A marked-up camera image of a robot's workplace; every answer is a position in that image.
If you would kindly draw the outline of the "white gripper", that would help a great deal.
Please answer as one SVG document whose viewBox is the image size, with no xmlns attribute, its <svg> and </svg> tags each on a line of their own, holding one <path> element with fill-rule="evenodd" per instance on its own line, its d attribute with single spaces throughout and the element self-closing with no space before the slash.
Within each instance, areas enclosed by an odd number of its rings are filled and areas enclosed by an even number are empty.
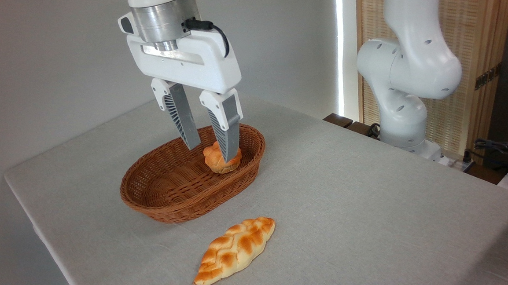
<svg viewBox="0 0 508 285">
<path fill-rule="evenodd" d="M 200 137 L 183 84 L 204 90 L 199 99 L 208 109 L 221 154 L 228 163 L 239 148 L 243 113 L 234 87 L 241 81 L 241 70 L 232 48 L 224 57 L 219 32 L 190 33 L 177 40 L 175 51 L 158 51 L 139 36 L 128 34 L 126 40 L 140 71 L 153 77 L 151 87 L 158 105 L 169 113 L 190 150 L 200 144 Z"/>
</svg>

